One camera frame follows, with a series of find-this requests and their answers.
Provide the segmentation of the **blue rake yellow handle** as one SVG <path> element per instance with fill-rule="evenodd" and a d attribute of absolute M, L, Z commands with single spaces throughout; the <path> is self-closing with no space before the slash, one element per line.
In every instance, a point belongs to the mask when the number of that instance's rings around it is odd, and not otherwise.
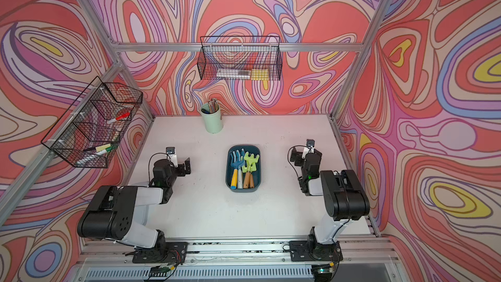
<path fill-rule="evenodd" d="M 240 152 L 238 150 L 232 152 L 232 162 L 231 167 L 233 168 L 232 179 L 230 183 L 231 189 L 237 189 L 237 181 L 238 181 L 238 167 L 240 161 Z"/>

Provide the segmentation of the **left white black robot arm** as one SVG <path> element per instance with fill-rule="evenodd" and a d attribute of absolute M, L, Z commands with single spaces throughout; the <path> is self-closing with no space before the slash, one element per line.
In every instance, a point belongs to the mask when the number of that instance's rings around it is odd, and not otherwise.
<path fill-rule="evenodd" d="M 147 186 L 100 187 L 78 222 L 78 235 L 137 249 L 164 248 L 163 231 L 146 227 L 148 209 L 168 203 L 177 178 L 191 173 L 190 159 L 178 165 L 168 157 L 160 159 L 152 173 Z"/>

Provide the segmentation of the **green marker in basket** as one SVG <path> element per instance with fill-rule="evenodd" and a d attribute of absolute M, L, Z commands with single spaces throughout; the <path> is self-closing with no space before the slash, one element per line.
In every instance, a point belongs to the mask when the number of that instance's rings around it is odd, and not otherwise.
<path fill-rule="evenodd" d="M 93 155 L 104 155 L 111 152 L 116 147 L 115 144 L 104 144 L 101 146 L 95 146 L 92 148 L 87 148 L 83 152 L 93 153 Z"/>

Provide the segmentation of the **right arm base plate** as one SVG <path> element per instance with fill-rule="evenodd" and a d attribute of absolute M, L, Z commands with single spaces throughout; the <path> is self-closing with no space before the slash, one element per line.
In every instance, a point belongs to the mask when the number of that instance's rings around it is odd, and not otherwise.
<path fill-rule="evenodd" d="M 320 244 L 307 240 L 289 241 L 292 262 L 341 262 L 343 254 L 339 242 Z"/>

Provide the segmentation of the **red marker in basket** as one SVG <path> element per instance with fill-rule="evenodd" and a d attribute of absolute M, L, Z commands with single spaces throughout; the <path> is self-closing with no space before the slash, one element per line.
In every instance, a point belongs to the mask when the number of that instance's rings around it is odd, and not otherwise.
<path fill-rule="evenodd" d="M 117 116 L 111 120 L 108 120 L 107 121 L 107 124 L 114 124 L 118 121 L 121 121 L 121 120 L 126 120 L 128 117 L 130 116 L 130 113 L 129 112 L 125 112 L 124 114 L 120 115 L 120 116 Z"/>

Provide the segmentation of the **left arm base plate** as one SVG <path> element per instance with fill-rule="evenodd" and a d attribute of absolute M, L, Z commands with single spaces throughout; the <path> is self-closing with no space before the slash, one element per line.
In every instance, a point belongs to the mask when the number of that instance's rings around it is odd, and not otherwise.
<path fill-rule="evenodd" d="M 185 262 L 187 247 L 187 242 L 165 242 L 151 249 L 138 248 L 133 253 L 133 263 L 180 265 Z"/>

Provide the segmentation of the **yellow item in back basket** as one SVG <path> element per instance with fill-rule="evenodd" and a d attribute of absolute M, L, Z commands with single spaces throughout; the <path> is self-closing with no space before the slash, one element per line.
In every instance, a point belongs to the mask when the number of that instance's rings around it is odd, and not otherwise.
<path fill-rule="evenodd" d="M 252 69 L 250 77 L 251 80 L 269 80 L 270 72 L 268 69 Z"/>

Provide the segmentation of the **lime rake wooden handle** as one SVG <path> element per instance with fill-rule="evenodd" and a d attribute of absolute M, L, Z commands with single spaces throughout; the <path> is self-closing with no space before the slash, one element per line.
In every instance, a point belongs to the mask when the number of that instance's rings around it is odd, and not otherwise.
<path fill-rule="evenodd" d="M 249 174 L 250 174 L 249 187 L 250 188 L 255 187 L 253 172 L 255 172 L 257 170 L 257 163 L 259 162 L 259 159 L 260 159 L 259 155 L 254 155 L 254 154 L 250 155 L 250 158 L 249 158 L 249 162 L 250 162 L 250 165 L 249 165 Z"/>

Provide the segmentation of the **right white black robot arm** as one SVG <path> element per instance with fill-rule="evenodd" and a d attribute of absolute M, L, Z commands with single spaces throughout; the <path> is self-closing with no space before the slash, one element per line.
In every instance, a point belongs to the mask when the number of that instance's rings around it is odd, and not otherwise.
<path fill-rule="evenodd" d="M 353 221 L 369 214 L 369 200 L 353 170 L 322 171 L 322 153 L 312 146 L 293 146 L 288 151 L 292 168 L 300 168 L 297 181 L 301 192 L 322 197 L 326 214 L 309 235 L 312 246 L 333 245 Z"/>

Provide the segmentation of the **light blue rake pale handle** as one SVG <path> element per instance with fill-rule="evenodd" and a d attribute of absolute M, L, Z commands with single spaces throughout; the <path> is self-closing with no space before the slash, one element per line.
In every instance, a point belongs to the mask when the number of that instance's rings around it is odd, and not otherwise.
<path fill-rule="evenodd" d="M 245 150 L 241 149 L 241 151 L 238 151 L 237 154 L 240 157 L 240 160 L 238 161 L 238 166 L 237 166 L 237 188 L 242 189 L 243 188 L 243 167 L 245 164 Z"/>

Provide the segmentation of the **pens in cup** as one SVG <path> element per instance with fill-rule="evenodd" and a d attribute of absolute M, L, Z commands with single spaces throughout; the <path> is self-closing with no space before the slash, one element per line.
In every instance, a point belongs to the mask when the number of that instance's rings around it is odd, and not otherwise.
<path fill-rule="evenodd" d="M 214 114 L 219 111 L 219 103 L 216 98 L 210 99 L 206 104 L 204 104 L 200 111 L 203 114 Z"/>

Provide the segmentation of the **green rake wooden handle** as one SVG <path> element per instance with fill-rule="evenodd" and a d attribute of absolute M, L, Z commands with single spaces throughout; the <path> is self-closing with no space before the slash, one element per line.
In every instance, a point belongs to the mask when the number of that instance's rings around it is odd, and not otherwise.
<path fill-rule="evenodd" d="M 249 189 L 249 177 L 250 177 L 250 174 L 249 174 L 249 165 L 250 165 L 250 162 L 249 162 L 249 158 L 250 158 L 250 155 L 248 152 L 245 154 L 244 156 L 244 159 L 245 159 L 245 166 L 243 167 L 243 172 L 245 173 L 245 177 L 244 177 L 244 182 L 243 182 L 243 188 L 244 189 Z"/>

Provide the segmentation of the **teal plastic storage box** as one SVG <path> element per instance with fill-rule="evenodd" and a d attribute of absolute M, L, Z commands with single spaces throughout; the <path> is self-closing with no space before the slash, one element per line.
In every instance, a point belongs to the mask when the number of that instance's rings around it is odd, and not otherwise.
<path fill-rule="evenodd" d="M 255 192 L 261 184 L 261 152 L 255 145 L 236 145 L 228 150 L 225 182 L 235 193 Z"/>

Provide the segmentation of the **mint green pen cup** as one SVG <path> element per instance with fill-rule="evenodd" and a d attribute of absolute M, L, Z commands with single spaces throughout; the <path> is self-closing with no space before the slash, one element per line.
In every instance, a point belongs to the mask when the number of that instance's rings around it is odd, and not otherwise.
<path fill-rule="evenodd" d="M 216 134 L 223 130 L 223 120 L 220 108 L 219 111 L 214 114 L 203 114 L 200 109 L 199 113 L 202 116 L 203 123 L 207 132 Z"/>

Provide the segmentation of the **clear tube in back basket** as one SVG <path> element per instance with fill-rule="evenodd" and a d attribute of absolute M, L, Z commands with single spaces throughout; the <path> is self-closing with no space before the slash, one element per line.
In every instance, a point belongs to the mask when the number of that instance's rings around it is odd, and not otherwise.
<path fill-rule="evenodd" d="M 217 78 L 228 78 L 228 79 L 251 79 L 250 70 L 239 70 L 239 69 L 227 69 L 220 68 L 216 71 Z"/>

